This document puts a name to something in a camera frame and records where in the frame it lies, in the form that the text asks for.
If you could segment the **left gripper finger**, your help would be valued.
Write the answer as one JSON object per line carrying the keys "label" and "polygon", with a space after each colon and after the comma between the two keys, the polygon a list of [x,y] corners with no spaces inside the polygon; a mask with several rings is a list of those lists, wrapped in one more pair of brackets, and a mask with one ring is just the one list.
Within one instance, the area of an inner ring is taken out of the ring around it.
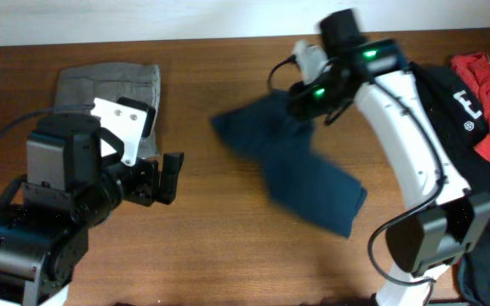
{"label": "left gripper finger", "polygon": [[163,155],[162,171],[160,173],[159,188],[157,190],[157,201],[170,205],[176,195],[179,173],[185,159],[184,152],[172,152]]}
{"label": "left gripper finger", "polygon": [[144,102],[140,102],[138,100],[130,99],[130,98],[126,98],[126,97],[120,97],[117,100],[117,103],[120,105],[125,105],[128,107],[140,110],[140,111],[144,111],[146,113],[145,124],[143,126],[141,137],[142,138],[149,137],[151,134],[151,130],[152,130],[152,126],[153,126],[156,114],[157,114],[156,108],[153,106],[150,106]]}

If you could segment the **navy blue garment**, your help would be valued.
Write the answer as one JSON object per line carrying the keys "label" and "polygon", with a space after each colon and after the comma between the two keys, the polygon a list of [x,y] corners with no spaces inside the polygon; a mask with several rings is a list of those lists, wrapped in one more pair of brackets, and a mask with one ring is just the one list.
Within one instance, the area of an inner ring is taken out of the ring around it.
{"label": "navy blue garment", "polygon": [[210,122],[225,145],[259,164],[273,201],[348,238],[368,192],[357,178],[311,149],[314,123],[292,116],[288,102],[288,93],[277,90]]}

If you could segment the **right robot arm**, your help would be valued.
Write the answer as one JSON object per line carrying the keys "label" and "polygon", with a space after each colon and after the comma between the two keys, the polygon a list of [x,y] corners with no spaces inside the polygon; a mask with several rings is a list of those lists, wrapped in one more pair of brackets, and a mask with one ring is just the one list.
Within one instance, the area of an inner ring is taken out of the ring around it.
{"label": "right robot arm", "polygon": [[452,164],[394,40],[368,41],[351,9],[330,14],[319,29],[320,45],[294,45],[302,79],[291,87],[289,111],[300,120],[332,122],[355,106],[367,119],[406,207],[377,229],[393,264],[370,303],[427,305],[437,279],[480,240],[490,196],[471,189]]}

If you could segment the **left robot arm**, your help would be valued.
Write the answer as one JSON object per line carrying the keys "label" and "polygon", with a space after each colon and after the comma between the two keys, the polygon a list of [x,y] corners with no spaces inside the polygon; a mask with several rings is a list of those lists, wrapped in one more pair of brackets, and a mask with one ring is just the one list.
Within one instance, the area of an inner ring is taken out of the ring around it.
{"label": "left robot arm", "polygon": [[184,154],[137,155],[155,115],[125,98],[35,112],[27,171],[0,195],[0,305],[64,304],[92,228],[125,201],[174,201]]}

